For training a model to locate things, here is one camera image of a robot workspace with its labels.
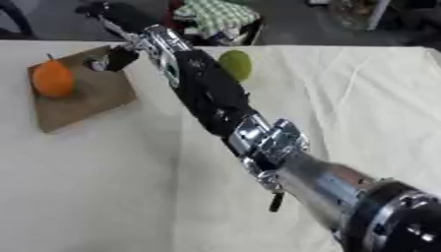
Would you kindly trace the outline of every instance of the table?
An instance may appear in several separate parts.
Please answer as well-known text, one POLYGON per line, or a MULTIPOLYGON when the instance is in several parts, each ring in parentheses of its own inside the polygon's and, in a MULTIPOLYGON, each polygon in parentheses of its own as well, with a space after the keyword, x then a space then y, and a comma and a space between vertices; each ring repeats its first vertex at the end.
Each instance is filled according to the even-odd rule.
MULTIPOLYGON (((126 69, 139 101, 46 135, 26 68, 100 42, 0 41, 0 250, 341 251, 294 198, 271 195, 180 105, 144 55, 126 69)), ((207 48, 219 56, 225 48, 207 48)), ((441 70, 424 48, 241 48, 243 85, 316 157, 441 195, 441 70)))

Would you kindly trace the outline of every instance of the black rubber part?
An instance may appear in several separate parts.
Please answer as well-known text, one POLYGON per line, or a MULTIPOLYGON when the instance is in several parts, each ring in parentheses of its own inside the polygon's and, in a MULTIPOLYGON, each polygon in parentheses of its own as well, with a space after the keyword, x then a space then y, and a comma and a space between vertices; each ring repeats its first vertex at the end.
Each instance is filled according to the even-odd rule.
POLYGON ((347 222, 342 242, 345 251, 363 251, 363 239, 367 228, 378 212, 394 198, 412 190, 415 189, 404 183, 392 181, 369 192, 347 222))
POLYGON ((437 201, 400 211, 391 222, 392 232, 380 252, 441 251, 441 205, 437 201))

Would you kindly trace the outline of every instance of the chrome metal part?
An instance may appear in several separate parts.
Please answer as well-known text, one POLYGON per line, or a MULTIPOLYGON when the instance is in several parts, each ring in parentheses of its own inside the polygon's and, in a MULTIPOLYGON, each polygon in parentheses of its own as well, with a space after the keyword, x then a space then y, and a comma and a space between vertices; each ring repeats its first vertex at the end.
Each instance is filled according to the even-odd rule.
POLYGON ((181 39, 175 31, 163 26, 152 26, 145 29, 142 35, 144 50, 152 61, 168 78, 172 87, 179 87, 179 67, 174 57, 177 51, 192 50, 192 46, 181 39))
POLYGON ((228 141, 240 157, 247 156, 252 148, 266 136, 270 127, 260 114, 254 114, 245 118, 228 141))
POLYGON ((340 164, 291 152, 277 170, 282 188, 302 202, 327 229, 341 233, 363 194, 375 180, 340 164))
POLYGON ((123 45, 124 48, 146 51, 153 63, 168 78, 170 85, 174 88, 179 87, 179 67, 174 53, 192 50, 192 45, 181 39, 172 29, 163 26, 151 26, 142 33, 129 33, 103 17, 99 19, 107 29, 118 33, 128 41, 123 45))
POLYGON ((273 126, 260 115, 246 118, 231 134, 228 142, 242 163, 261 185, 274 193, 282 192, 275 168, 264 169, 257 163, 258 157, 278 167, 281 161, 294 151, 306 151, 306 137, 289 121, 280 119, 273 126))
POLYGON ((395 214, 402 210, 422 207, 433 202, 434 198, 432 195, 414 190, 403 193, 385 205, 368 226, 363 239, 366 251, 380 251, 384 247, 392 232, 390 220, 395 214))

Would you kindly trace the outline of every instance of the metal joint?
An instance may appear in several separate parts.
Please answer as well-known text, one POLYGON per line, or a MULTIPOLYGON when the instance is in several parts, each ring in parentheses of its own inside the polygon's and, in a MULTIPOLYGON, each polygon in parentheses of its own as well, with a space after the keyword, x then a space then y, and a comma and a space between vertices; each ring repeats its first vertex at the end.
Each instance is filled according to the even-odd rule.
POLYGON ((289 121, 280 119, 273 126, 260 115, 246 118, 231 134, 228 142, 249 173, 267 190, 281 193, 275 169, 264 169, 257 156, 277 167, 293 151, 307 151, 309 142, 289 121))

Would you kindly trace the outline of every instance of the orange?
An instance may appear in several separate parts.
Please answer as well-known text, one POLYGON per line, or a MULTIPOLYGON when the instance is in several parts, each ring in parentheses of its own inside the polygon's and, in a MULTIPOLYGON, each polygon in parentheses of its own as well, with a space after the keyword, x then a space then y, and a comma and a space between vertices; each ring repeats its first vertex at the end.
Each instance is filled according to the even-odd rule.
POLYGON ((60 61, 50 59, 33 71, 32 83, 41 95, 59 98, 72 93, 75 79, 60 61))

